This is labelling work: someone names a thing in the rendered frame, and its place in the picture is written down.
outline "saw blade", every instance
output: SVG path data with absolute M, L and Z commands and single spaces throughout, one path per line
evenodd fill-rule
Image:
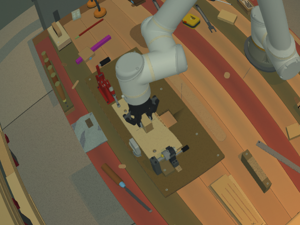
M 280 155 L 278 152 L 276 152 L 275 150 L 270 148 L 268 145 L 262 143 L 261 141 L 258 141 L 256 143 L 256 145 L 257 145 L 257 147 L 261 148 L 265 152 L 269 153 L 270 155 L 272 155 L 273 157 L 278 159 L 280 162 L 282 162 L 282 163 L 286 164 L 288 167 L 292 168 L 294 171 L 300 173 L 300 167 L 299 166 L 297 166 L 295 163 L 288 160 L 286 157 Z

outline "gray floor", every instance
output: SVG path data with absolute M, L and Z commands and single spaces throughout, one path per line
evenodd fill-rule
M 300 1 L 284 0 L 284 6 L 289 27 L 300 37 Z M 0 123 L 27 191 L 47 225 L 134 224 L 57 102 L 32 43 L 43 31 L 35 7 L 14 8 L 24 13 L 13 21 L 0 12 Z

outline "wooden handle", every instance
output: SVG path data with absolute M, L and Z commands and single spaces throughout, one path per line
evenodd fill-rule
M 60 28 L 58 27 L 58 25 L 56 24 L 56 22 L 51 23 L 55 33 L 57 34 L 58 37 L 60 37 L 62 35 Z
M 108 164 L 104 163 L 101 168 L 104 172 L 117 184 L 119 185 L 120 182 L 123 180 L 109 167 Z

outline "red pencil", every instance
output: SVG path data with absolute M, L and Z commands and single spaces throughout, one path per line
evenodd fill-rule
M 78 35 L 77 37 L 75 37 L 75 39 L 79 38 L 82 34 L 84 34 L 85 32 L 87 32 L 89 29 L 93 28 L 94 26 L 96 26 L 98 23 L 100 23 L 101 21 L 103 21 L 103 19 L 99 20 L 98 22 L 94 23 L 93 25 L 91 25 L 88 29 L 86 29 L 84 32 L 82 32 L 80 35 Z

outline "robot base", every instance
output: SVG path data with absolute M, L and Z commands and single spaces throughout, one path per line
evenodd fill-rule
M 249 62 L 257 69 L 263 72 L 276 72 L 272 62 L 270 61 L 267 53 L 259 49 L 249 36 L 244 44 L 244 52 Z

